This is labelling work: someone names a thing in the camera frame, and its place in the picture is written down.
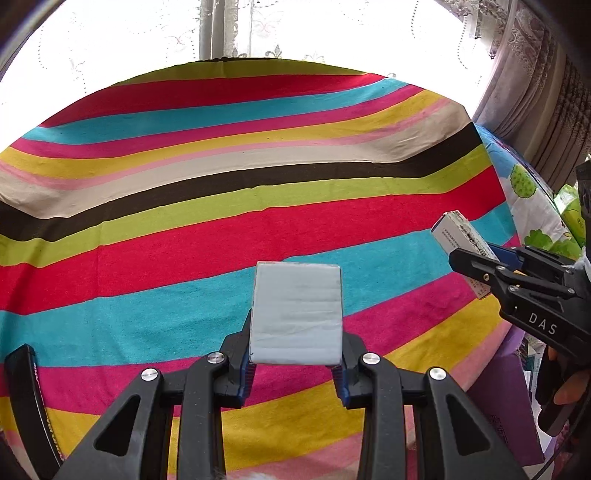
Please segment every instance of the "white box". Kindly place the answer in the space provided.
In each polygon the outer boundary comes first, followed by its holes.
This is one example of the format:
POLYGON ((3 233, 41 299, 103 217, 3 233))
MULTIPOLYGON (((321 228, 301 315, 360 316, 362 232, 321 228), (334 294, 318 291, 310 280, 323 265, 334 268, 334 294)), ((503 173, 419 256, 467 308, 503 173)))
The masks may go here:
POLYGON ((257 263, 249 350, 255 364, 339 364, 343 350, 340 267, 257 263))
MULTIPOLYGON (((444 213, 431 228, 431 233, 448 255, 456 248, 463 248, 499 260, 466 217, 457 210, 444 213)), ((491 292, 488 285, 472 278, 464 278, 479 299, 483 299, 491 292)))

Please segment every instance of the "lace curtain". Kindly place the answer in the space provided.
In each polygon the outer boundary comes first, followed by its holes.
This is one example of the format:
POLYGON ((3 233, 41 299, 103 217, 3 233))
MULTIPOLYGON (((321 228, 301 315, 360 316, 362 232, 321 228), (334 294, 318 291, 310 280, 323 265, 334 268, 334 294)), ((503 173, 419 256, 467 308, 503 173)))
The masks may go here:
MULTIPOLYGON (((493 66, 490 44, 475 39, 464 17, 450 15, 455 0, 446 8, 447 0, 225 1, 228 57, 319 61, 395 76, 456 100, 469 113, 493 66)), ((500 28, 493 16, 478 18, 482 33, 500 28)))
POLYGON ((496 40, 488 39, 498 38, 507 1, 66 0, 0 82, 0 150, 88 93, 222 55, 396 76, 472 113, 493 66, 496 40))
POLYGON ((66 0, 0 82, 0 151, 85 95, 199 59, 199 0, 66 0))

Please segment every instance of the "purple box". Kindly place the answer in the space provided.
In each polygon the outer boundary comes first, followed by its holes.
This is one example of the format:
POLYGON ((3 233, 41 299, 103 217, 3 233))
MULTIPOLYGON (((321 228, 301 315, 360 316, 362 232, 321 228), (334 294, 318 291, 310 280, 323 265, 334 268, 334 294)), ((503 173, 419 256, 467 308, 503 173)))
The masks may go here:
POLYGON ((495 356, 468 396, 491 421, 499 436, 522 465, 544 462, 544 453, 531 411, 530 392, 516 350, 523 330, 512 326, 495 356))

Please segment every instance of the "silver screw head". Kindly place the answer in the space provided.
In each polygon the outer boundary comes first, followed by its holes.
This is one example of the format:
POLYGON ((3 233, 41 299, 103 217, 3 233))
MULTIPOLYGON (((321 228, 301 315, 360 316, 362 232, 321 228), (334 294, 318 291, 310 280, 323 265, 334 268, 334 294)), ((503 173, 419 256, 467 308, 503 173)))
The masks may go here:
POLYGON ((379 355, 377 353, 364 353, 362 358, 364 364, 375 365, 379 363, 379 355))
POLYGON ((433 380, 443 380, 447 377, 447 374, 443 368, 435 367, 429 370, 429 377, 433 380))
POLYGON ((142 380, 146 380, 146 382, 151 382, 157 376, 158 370, 156 370, 155 368, 147 368, 142 372, 142 380))
POLYGON ((226 355, 221 352, 212 352, 207 356, 207 361, 211 364, 221 364, 226 359, 226 355))

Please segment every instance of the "lime green stripe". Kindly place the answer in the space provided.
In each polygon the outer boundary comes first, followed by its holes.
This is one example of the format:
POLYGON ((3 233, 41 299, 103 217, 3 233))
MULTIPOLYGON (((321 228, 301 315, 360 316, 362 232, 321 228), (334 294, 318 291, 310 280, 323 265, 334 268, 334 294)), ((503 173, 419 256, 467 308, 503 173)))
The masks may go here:
POLYGON ((358 70, 333 67, 323 63, 299 60, 234 60, 195 61, 175 65, 133 77, 116 85, 161 82, 163 80, 197 80, 212 78, 262 77, 267 75, 363 75, 358 70))
POLYGON ((467 182, 490 165, 484 145, 479 145, 453 164, 419 179, 371 177, 259 186, 134 213, 103 222, 56 242, 40 238, 18 242, 0 235, 0 265, 26 262, 35 267, 45 267, 93 250, 99 245, 110 245, 269 207, 290 207, 389 194, 445 193, 467 182))

